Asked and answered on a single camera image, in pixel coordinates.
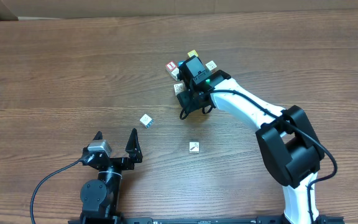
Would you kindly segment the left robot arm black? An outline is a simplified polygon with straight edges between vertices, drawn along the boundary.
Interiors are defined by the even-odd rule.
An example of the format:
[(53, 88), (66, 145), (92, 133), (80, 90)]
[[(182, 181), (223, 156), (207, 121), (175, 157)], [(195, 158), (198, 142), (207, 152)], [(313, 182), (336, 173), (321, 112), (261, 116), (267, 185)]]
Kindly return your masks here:
[(111, 157), (112, 149), (102, 132), (83, 148), (80, 162), (98, 171), (98, 177), (87, 181), (81, 188), (80, 199), (83, 203), (80, 223), (117, 223), (117, 212), (122, 172), (133, 170), (136, 163), (143, 159), (137, 130), (131, 131), (125, 151), (126, 157)]

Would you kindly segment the white block teal side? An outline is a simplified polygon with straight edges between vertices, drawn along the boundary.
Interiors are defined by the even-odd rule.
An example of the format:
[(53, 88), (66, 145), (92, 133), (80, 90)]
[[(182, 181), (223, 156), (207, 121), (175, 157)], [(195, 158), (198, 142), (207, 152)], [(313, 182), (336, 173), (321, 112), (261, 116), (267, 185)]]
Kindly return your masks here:
[(151, 127), (154, 120), (147, 114), (144, 114), (139, 120), (146, 128)]

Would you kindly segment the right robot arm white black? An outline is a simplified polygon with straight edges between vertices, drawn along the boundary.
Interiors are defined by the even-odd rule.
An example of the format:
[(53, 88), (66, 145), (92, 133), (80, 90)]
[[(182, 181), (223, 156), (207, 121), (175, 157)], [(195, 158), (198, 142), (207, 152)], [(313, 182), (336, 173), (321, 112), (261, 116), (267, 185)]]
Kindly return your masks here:
[(245, 90), (228, 73), (213, 71), (192, 56), (178, 67), (185, 91), (177, 98), (181, 119), (201, 110), (226, 111), (255, 131), (264, 165), (283, 187), (287, 223), (317, 223), (314, 183), (324, 151), (306, 115), (298, 106), (289, 109), (267, 103)]

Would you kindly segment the white block hammer picture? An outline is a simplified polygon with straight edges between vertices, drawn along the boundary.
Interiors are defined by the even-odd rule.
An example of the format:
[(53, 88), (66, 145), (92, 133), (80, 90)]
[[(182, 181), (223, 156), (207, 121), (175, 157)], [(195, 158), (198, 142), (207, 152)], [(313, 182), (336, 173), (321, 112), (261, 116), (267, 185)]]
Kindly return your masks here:
[(198, 154), (200, 152), (199, 142), (189, 142), (189, 153)]

